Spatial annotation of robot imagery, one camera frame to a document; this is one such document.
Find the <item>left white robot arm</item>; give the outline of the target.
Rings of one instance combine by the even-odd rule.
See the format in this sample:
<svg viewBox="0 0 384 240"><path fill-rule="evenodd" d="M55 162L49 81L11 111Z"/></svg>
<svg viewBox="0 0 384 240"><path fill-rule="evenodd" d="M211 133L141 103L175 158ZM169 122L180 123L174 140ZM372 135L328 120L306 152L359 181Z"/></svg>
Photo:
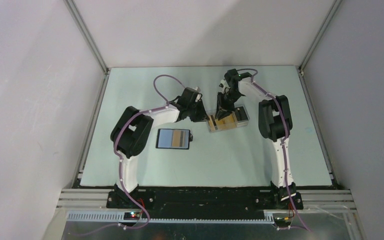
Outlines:
<svg viewBox="0 0 384 240"><path fill-rule="evenodd" d="M133 191L138 186L138 156L145 149L151 130L186 118L194 123L207 121L209 117L202 97L198 87L186 87L180 96L164 106L148 110L133 106L125 109L110 134L113 151L119 158L117 187L123 190L118 201L125 208L133 208L138 202L138 194Z"/></svg>

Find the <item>black card holder wallet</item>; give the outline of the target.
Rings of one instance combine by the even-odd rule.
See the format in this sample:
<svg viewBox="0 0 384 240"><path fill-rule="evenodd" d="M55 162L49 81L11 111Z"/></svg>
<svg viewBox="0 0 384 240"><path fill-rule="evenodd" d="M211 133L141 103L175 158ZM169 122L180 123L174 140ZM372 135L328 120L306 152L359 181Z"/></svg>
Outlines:
<svg viewBox="0 0 384 240"><path fill-rule="evenodd" d="M194 137L189 129L160 128L157 131L157 149L188 150Z"/></svg>

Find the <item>clear plastic card tray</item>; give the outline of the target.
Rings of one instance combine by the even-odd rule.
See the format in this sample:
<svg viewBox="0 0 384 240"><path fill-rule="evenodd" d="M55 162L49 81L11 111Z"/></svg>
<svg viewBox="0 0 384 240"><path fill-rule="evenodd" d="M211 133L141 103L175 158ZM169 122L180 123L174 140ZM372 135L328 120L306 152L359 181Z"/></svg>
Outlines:
<svg viewBox="0 0 384 240"><path fill-rule="evenodd" d="M244 104L236 105L234 112L221 120L216 119L215 110L209 110L206 113L209 117L209 120L207 120L207 126L210 133L246 127L250 120L248 111Z"/></svg>

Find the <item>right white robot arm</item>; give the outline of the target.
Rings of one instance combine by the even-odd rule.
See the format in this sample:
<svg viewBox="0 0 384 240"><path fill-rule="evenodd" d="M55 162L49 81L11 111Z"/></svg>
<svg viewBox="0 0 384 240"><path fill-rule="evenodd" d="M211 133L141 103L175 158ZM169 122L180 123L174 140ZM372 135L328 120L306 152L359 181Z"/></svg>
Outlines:
<svg viewBox="0 0 384 240"><path fill-rule="evenodd" d="M293 128L289 100L263 89L254 80L258 71L248 68L230 69L220 82L217 93L215 118L224 119L235 111L235 103L241 97L253 98L258 103L258 130L264 139L271 140L275 150L275 173L271 183L276 190L271 194L271 204L284 209L291 202L294 186L289 161L289 136Z"/></svg>

